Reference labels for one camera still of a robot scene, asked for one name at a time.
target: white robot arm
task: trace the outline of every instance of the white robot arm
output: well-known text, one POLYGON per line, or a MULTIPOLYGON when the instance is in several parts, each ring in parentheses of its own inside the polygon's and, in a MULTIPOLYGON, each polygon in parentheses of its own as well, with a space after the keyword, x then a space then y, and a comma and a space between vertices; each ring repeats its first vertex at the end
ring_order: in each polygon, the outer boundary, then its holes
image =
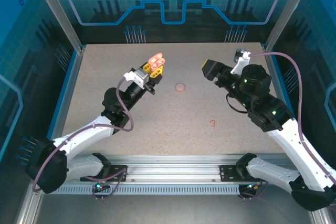
POLYGON ((163 77, 164 62, 162 54, 156 54, 137 70, 131 69, 126 73, 117 88, 110 88, 105 92, 102 103, 104 111, 91 123, 52 141, 38 141, 25 167, 34 183, 45 193, 52 193, 66 180, 85 176, 104 179, 111 173, 116 173, 112 170, 111 163, 99 153, 88 157, 74 157, 103 138, 120 130, 133 129, 129 110, 147 91, 155 94, 154 86, 163 77), (120 91, 124 80, 132 83, 125 91, 120 91), (131 128, 125 129, 128 120, 131 121, 131 128))
POLYGON ((295 201, 309 211, 329 206, 336 198, 333 178, 336 171, 319 155, 305 136, 299 137, 298 122, 279 99, 269 94, 271 78, 262 66, 249 65, 250 52, 238 49, 234 68, 206 60, 204 76, 225 88, 246 108, 252 122, 271 136, 285 151, 298 170, 288 170, 248 153, 236 164, 242 177, 266 180, 292 194, 295 201))

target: speckled work surface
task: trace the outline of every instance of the speckled work surface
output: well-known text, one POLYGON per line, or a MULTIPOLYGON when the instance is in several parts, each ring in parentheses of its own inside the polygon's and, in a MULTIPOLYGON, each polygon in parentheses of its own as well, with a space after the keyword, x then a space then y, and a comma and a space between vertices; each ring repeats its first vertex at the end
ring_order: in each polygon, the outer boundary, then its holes
MULTIPOLYGON (((234 66, 236 48, 261 52, 259 43, 88 45, 79 70, 64 134, 94 120, 103 110, 105 91, 116 87, 124 73, 137 68, 157 52, 166 59, 164 78, 131 110, 134 130, 99 141, 83 154, 118 155, 280 153, 282 149, 226 103, 226 90, 203 77, 206 58, 234 66), (185 84, 176 92, 177 83, 185 84)), ((267 69, 264 57, 252 63, 267 69)), ((233 106, 243 109, 236 101, 233 106)))

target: cable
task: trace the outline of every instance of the cable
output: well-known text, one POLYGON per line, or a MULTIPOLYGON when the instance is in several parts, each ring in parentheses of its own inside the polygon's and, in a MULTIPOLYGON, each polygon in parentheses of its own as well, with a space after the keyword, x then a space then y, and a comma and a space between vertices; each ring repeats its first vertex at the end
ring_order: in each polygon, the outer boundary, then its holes
POLYGON ((288 56, 287 54, 284 54, 282 52, 263 52, 261 54, 250 54, 249 56, 254 57, 254 56, 266 56, 266 55, 282 56, 282 57, 286 58, 287 60, 289 60, 293 64, 293 66, 295 68, 295 71, 298 75, 298 82, 299 82, 298 128, 299 128, 300 143, 305 148, 305 150, 307 151, 309 156, 315 161, 315 163, 325 173, 325 175, 327 177, 329 177, 330 180, 336 185, 336 179, 328 172, 328 170, 315 157, 315 155, 311 152, 311 150, 309 149, 309 147, 307 146, 307 144, 305 143, 305 141, 303 139, 303 132, 302 132, 302 78, 301 78, 301 72, 300 72, 300 69, 299 69, 298 65, 296 64, 296 62, 290 56, 288 56))
POLYGON ((227 94, 226 94, 226 101, 227 101, 227 104, 230 106, 231 109, 233 109, 234 111, 236 111, 236 112, 238 112, 238 113, 241 113, 241 114, 247 114, 246 111, 238 110, 238 109, 236 109, 235 107, 233 107, 233 106, 229 103, 229 99, 228 99, 229 97, 232 98, 232 96, 231 96, 229 93, 227 93, 227 94))
MULTIPOLYGON (((92 181, 97 181, 97 182, 99 182, 99 181, 108 181, 109 179, 117 177, 121 173, 122 173, 122 175, 120 176, 120 178, 118 180, 118 183, 116 184, 116 186, 114 187, 114 189, 112 190, 112 192, 110 194, 104 196, 104 197, 103 196, 101 197, 101 199, 103 200, 103 199, 107 199, 107 198, 111 197, 116 192, 116 190, 117 190, 120 182, 122 181, 122 178, 124 177, 124 175, 126 173, 126 169, 124 168, 123 170, 117 172, 116 174, 113 174, 112 176, 107 177, 107 178, 103 178, 103 179, 96 179, 96 178, 92 178, 92 177, 89 177, 89 176, 86 176, 85 178, 90 179, 92 181)), ((92 191, 92 196, 94 196, 96 198, 96 200, 98 199, 98 197, 95 195, 94 191, 92 191)))
MULTIPOLYGON (((253 199, 253 198, 257 198, 257 196, 254 196, 253 194, 249 194, 249 193, 243 193, 243 194, 245 194, 245 195, 247 195, 247 196, 250 196, 251 197, 251 199, 253 199)), ((291 221, 287 216, 286 216, 286 214, 280 209, 280 208, 278 208, 276 205, 274 205, 271 201, 268 201, 268 200, 265 200, 265 199, 263 199, 263 198, 258 198, 259 200, 261 200, 261 201, 263 201, 263 202, 265 202, 265 203, 267 203, 268 205, 271 205, 272 207, 274 207, 285 219, 287 219, 290 223, 293 223, 293 221, 291 221)))
MULTIPOLYGON (((120 131, 126 131, 126 132, 130 132, 133 130, 134 128, 134 121, 133 121, 133 118, 131 116, 131 113, 130 111, 127 109, 126 105, 124 104, 124 102, 122 101, 121 97, 120 97, 120 94, 119 94, 119 91, 120 91, 120 87, 121 87, 121 84, 125 81, 125 77, 123 77, 120 82, 118 83, 117 85, 117 89, 116 89, 116 95, 117 95, 117 99, 118 101, 120 102, 122 108, 124 109, 125 113, 127 114, 127 116, 129 117, 130 119, 130 122, 131 122, 131 127, 129 129, 125 129, 125 128, 121 128, 121 127, 117 127, 117 126, 114 126, 114 125, 109 125, 109 124, 98 124, 99 127, 108 127, 108 128, 113 128, 113 129, 116 129, 116 130, 120 130, 120 131)), ((33 191, 34 192, 38 192, 38 191, 41 191, 41 189, 36 189, 36 186, 37 186, 37 182, 38 180, 40 179, 40 176, 42 174, 42 172, 44 171, 44 169, 46 168, 47 164, 49 163, 49 161, 51 160, 51 158, 64 146, 66 145, 69 141, 71 141, 71 139, 73 139, 75 136, 77 136, 78 134, 82 133, 83 131, 86 131, 88 129, 91 129, 91 128, 95 128, 96 125, 88 125, 76 132, 74 132, 72 135, 70 135, 67 139, 65 139, 63 142, 61 142, 61 144, 59 146, 56 147, 56 149, 53 150, 53 152, 46 158, 46 160, 43 162, 43 164, 41 165, 41 168, 40 170, 38 171, 35 179, 34 179, 34 182, 33 182, 33 191)))
POLYGON ((328 207, 329 210, 336 212, 336 207, 328 207))
POLYGON ((263 189, 261 190, 261 192, 258 193, 255 196, 253 196, 253 198, 260 198, 265 193, 267 187, 268 187, 268 181, 266 181, 265 186, 263 187, 263 189))

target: round pink object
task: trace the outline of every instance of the round pink object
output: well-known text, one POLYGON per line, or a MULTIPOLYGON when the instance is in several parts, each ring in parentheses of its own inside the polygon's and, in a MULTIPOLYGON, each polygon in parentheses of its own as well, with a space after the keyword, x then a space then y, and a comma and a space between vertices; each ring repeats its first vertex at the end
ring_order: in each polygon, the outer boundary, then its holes
POLYGON ((182 92, 185 89, 185 85, 183 83, 178 83, 176 84, 175 89, 177 92, 182 92))

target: blue wall panel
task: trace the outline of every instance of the blue wall panel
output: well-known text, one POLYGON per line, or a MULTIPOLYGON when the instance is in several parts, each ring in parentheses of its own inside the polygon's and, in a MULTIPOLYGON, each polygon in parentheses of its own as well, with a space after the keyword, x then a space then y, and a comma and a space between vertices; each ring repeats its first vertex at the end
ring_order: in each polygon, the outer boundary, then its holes
MULTIPOLYGON (((294 57, 303 79, 303 130, 336 168, 336 0, 301 0, 274 51, 294 57)), ((292 66, 278 63, 294 110, 298 80, 292 66)))
POLYGON ((82 43, 266 41, 287 0, 60 0, 82 43))
POLYGON ((0 222, 15 223, 23 137, 46 138, 73 49, 45 0, 0 0, 0 27, 0 222))

